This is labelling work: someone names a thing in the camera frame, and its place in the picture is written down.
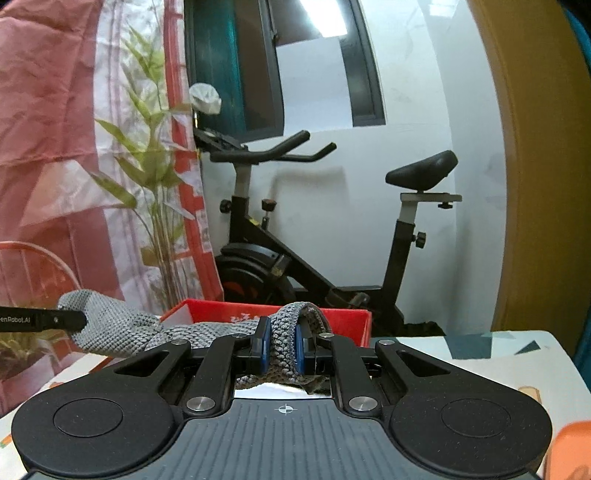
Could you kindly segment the teal curtain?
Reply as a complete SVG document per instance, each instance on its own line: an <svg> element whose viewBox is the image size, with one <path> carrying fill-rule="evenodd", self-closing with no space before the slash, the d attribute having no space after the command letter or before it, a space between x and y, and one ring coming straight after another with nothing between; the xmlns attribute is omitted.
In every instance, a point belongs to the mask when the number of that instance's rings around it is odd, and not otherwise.
<svg viewBox="0 0 591 480"><path fill-rule="evenodd" d="M580 19L572 11L572 7L577 6L576 1L559 1L563 15L569 24L570 31L577 42L582 62L584 63L584 73L577 73L579 80L582 78L590 79L590 36ZM584 213L584 222L590 227L590 155L583 154L580 167L580 178L575 187L579 209ZM581 334L576 346L573 357L574 365L583 377L586 383L590 380L590 309L587 309L586 319L583 323Z"/></svg>

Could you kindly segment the black exercise bike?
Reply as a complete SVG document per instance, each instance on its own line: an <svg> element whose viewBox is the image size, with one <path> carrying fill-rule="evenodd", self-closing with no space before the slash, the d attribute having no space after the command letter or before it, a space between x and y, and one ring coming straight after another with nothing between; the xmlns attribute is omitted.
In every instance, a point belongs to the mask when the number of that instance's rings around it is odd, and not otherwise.
<svg viewBox="0 0 591 480"><path fill-rule="evenodd" d="M197 130L215 265L230 302L365 308L377 336L459 330L444 126L402 123L250 145Z"/></svg>

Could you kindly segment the grey knitted cloth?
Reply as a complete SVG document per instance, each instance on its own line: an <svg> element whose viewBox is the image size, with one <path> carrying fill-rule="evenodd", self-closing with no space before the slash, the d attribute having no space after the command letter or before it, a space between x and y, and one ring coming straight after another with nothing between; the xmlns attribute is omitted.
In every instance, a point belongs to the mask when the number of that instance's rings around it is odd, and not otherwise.
<svg viewBox="0 0 591 480"><path fill-rule="evenodd" d="M165 326L156 316L135 310L125 302L92 290L76 290L58 301L62 311L79 311L87 325L71 338L81 350L117 358L127 358L173 340L184 339L194 349L207 348L218 337L247 336L256 332L259 321L238 323L198 322L190 325ZM270 315L270 368L266 374L247 374L236 380L238 389L249 389L263 383L276 383L300 388L308 394L324 393L327 380L319 375L303 375L296 368L296 327L304 320L314 334L329 333L331 326L317 306L294 302Z"/></svg>

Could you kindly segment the red strawberry cardboard box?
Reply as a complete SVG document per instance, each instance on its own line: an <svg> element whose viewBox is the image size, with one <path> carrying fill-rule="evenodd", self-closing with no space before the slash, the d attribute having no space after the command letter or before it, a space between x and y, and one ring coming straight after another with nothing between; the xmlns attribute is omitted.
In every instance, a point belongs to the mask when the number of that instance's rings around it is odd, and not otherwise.
<svg viewBox="0 0 591 480"><path fill-rule="evenodd" d="M190 325L207 321L238 323L239 321L249 319L259 320L262 317L270 319L270 315L276 313L279 309L280 306L246 305L243 303L222 303L189 299L182 301L178 306L158 318L165 326ZM367 346L370 332L369 312L365 310L318 309L327 318L332 333L349 337L356 346ZM178 339L160 346L174 342L190 345L188 341ZM209 347L194 349L190 345L189 361L197 364L199 367L204 358L204 353Z"/></svg>

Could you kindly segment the pink printed backdrop curtain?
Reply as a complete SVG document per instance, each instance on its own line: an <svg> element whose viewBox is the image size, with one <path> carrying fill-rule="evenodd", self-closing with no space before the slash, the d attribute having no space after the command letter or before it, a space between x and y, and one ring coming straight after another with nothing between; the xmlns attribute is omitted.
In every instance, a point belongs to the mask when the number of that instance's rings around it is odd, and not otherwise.
<svg viewBox="0 0 591 480"><path fill-rule="evenodd" d="M221 299L180 1L1 10L1 303Z"/></svg>

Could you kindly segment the dark window frame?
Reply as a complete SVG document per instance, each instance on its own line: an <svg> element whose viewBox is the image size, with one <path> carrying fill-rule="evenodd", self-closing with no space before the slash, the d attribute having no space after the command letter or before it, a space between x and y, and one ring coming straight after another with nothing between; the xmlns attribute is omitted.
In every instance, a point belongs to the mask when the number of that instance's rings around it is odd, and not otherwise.
<svg viewBox="0 0 591 480"><path fill-rule="evenodd" d="M187 1L190 83L217 90L198 123L242 142L386 122L358 1Z"/></svg>

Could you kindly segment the orange plastic dish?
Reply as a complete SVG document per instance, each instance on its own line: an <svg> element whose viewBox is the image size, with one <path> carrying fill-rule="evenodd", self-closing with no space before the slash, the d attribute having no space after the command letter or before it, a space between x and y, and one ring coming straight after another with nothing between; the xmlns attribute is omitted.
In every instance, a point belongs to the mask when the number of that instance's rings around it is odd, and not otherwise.
<svg viewBox="0 0 591 480"><path fill-rule="evenodd" d="M547 452L542 478L545 480L590 480L591 421L566 425Z"/></svg>

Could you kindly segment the brown wooden door frame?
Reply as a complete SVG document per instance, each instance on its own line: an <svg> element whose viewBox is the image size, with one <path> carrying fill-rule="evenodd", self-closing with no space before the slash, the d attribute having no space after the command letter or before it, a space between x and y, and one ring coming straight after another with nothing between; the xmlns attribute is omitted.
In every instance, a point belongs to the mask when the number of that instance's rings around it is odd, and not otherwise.
<svg viewBox="0 0 591 480"><path fill-rule="evenodd" d="M472 1L502 121L506 239L493 326L544 330L573 355L590 307L590 79L556 1Z"/></svg>

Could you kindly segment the patterned white table cloth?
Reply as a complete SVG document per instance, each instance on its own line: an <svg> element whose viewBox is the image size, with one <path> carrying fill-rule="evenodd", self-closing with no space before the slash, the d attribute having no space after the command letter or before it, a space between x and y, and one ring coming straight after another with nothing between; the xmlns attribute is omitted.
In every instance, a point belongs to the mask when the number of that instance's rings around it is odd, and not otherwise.
<svg viewBox="0 0 591 480"><path fill-rule="evenodd" d="M590 419L590 391L570 356L546 331L502 331L400 342L506 386L536 395L554 431Z"/></svg>

